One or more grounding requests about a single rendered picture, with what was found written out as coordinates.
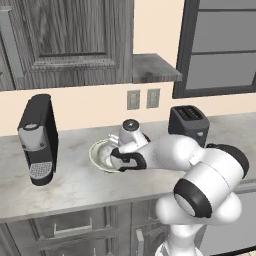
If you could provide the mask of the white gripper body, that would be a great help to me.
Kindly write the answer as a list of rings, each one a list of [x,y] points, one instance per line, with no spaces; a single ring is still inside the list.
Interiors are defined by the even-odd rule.
[[[108,144],[113,148],[118,148],[120,146],[119,137],[115,134],[108,135]]]

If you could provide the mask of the white bowl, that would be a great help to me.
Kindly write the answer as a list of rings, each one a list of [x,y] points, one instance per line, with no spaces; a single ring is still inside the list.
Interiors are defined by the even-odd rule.
[[[107,139],[95,142],[89,149],[89,158],[91,162],[100,170],[108,173],[118,173],[110,161],[110,154],[114,149],[108,143]]]

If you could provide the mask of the dark wood open shelf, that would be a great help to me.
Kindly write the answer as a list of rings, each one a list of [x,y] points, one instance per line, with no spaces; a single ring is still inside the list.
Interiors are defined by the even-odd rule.
[[[156,53],[133,55],[133,83],[176,82],[182,74]]]

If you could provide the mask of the dark wood lower cabinet door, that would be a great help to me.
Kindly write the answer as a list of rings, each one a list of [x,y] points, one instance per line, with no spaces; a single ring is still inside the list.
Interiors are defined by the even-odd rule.
[[[143,256],[155,256],[156,250],[167,238],[168,226],[158,220],[155,213],[156,202],[156,199],[152,199],[132,204],[130,256],[137,256],[138,229],[142,230],[144,236]]]

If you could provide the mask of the dark wood cabinet door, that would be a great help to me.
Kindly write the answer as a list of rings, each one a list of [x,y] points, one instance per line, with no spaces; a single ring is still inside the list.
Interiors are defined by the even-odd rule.
[[[0,29],[0,91],[125,84],[133,75],[134,0],[0,0],[25,71],[13,75]]]
[[[137,256],[138,229],[142,230],[144,236],[143,256],[155,256],[156,250],[167,238],[168,226],[158,220],[155,213],[156,202],[156,199],[152,199],[132,204],[130,256]]]

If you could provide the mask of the black toaster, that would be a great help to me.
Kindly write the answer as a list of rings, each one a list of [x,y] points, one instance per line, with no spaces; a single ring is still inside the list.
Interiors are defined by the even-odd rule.
[[[186,135],[205,146],[210,122],[204,113],[193,105],[174,106],[170,109],[168,133]]]

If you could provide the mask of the black and grey coffee machine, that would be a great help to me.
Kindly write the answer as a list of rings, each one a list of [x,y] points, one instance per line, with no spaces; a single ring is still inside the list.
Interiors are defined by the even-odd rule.
[[[49,94],[36,94],[28,100],[17,131],[31,182],[36,186],[47,185],[56,172],[59,144]]]

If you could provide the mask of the dark wood drawer front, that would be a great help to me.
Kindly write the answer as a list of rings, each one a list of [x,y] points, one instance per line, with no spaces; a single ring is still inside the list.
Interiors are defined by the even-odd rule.
[[[117,251],[117,208],[114,206],[59,214],[33,221],[37,241],[33,245],[37,256],[114,256]],[[87,234],[55,238],[57,229],[69,229],[92,224]]]

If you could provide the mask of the dark framed window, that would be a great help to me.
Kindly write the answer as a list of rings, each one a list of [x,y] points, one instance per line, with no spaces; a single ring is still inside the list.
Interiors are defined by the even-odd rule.
[[[173,97],[256,92],[256,0],[184,0]]]

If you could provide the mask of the grey wall outlet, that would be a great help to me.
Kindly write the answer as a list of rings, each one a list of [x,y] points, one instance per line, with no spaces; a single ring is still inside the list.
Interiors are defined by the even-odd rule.
[[[127,109],[136,110],[140,108],[140,91],[128,91],[127,92]]]
[[[147,107],[148,108],[158,108],[159,100],[160,100],[159,89],[149,89],[147,91]]]

